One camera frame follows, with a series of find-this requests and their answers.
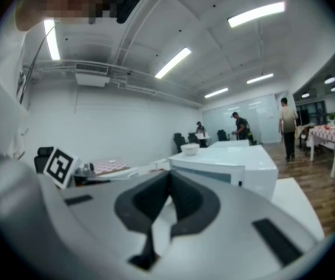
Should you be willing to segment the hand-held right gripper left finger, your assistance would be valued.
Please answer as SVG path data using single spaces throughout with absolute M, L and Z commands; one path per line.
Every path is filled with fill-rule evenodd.
M 156 259 L 152 221 L 133 206 L 137 188 L 162 185 L 159 172 L 60 191 L 37 176 L 37 268 L 51 279 L 172 279 Z

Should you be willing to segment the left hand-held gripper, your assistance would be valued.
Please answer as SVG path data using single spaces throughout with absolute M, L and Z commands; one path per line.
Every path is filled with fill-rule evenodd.
M 92 163 L 82 162 L 77 156 L 57 147 L 53 148 L 43 174 L 50 177 L 60 189 L 111 182 L 96 175 Z

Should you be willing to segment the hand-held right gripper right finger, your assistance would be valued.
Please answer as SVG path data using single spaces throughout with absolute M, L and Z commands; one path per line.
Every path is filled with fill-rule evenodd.
M 220 211 L 203 232 L 172 240 L 158 262 L 159 279 L 291 279 L 323 250 L 322 225 L 293 178 L 277 180 L 271 199 L 197 174 L 189 178 L 218 195 Z M 254 227 L 263 219 L 272 221 L 301 252 L 289 267 Z

